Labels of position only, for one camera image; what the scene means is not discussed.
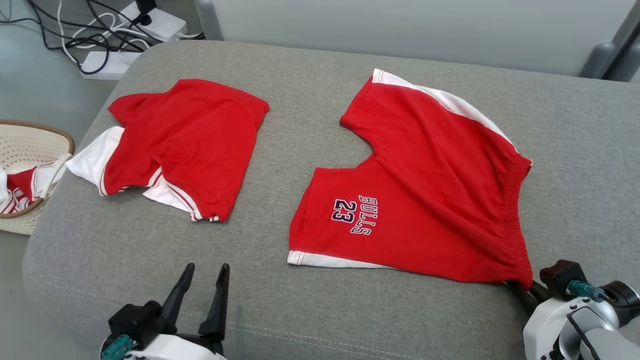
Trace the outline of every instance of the red shorts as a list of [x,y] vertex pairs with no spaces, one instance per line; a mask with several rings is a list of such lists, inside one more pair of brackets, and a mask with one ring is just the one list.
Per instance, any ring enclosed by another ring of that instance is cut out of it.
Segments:
[[290,264],[531,286],[518,219],[531,161],[491,120],[376,69],[340,123],[373,154],[356,168],[316,169],[291,223]]

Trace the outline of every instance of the teal connector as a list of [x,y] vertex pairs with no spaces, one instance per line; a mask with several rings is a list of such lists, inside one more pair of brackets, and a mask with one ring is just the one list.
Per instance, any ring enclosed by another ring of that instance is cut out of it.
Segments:
[[582,282],[578,280],[573,280],[572,282],[569,282],[569,287],[568,287],[569,291],[578,297],[591,297],[589,290],[591,290],[592,288],[593,288],[593,285],[591,285],[590,283]]
[[128,335],[120,335],[105,351],[100,360],[122,360],[133,349],[133,341]]
[[577,297],[588,297],[595,302],[603,302],[605,299],[605,293],[603,289],[596,288],[588,282],[573,280],[569,282],[567,292]]

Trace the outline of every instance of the basket rim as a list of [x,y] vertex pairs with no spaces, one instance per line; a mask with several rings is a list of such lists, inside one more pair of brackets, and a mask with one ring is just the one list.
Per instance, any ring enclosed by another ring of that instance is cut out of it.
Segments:
[[[68,132],[64,130],[56,129],[55,127],[52,127],[52,126],[36,124],[35,122],[8,120],[8,119],[0,119],[0,125],[32,127],[33,129],[44,130],[50,133],[64,136],[69,141],[69,154],[73,154],[76,151],[76,143],[74,139],[71,137],[71,135]],[[36,199],[36,201],[34,201],[31,205],[27,206],[25,209],[21,211],[18,211],[16,213],[10,213],[10,214],[3,214],[3,215],[0,214],[0,220],[19,218],[21,216],[27,215],[28,213],[32,212],[37,207],[42,205],[43,202],[44,202],[43,199]]]

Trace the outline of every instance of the power strip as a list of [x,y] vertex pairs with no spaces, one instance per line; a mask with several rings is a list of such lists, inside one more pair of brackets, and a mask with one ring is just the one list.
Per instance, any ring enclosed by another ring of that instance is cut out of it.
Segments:
[[[136,4],[135,1],[124,8],[124,10],[122,10],[121,12],[122,14],[119,16],[120,21],[123,24],[129,23],[129,21],[123,15],[130,18],[131,20],[137,18],[140,15],[138,4]],[[151,18],[151,24],[147,26],[138,24],[138,26],[149,33],[149,35],[153,35],[156,38],[160,38],[164,41],[173,41],[180,40],[180,37],[182,35],[187,35],[189,33],[187,22],[180,19],[179,17],[171,15],[168,12],[164,12],[158,8],[154,8],[149,12],[148,15]]]
[[[94,71],[102,66],[106,51],[91,51],[82,63],[82,69],[87,72]],[[129,66],[141,53],[109,53],[109,60],[104,68],[95,74],[82,74],[85,79],[92,80],[120,80]]]

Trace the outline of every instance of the white wall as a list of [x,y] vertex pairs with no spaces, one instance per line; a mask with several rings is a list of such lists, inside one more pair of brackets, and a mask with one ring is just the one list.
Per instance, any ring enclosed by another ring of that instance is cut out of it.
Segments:
[[635,0],[214,0],[225,40],[576,75]]

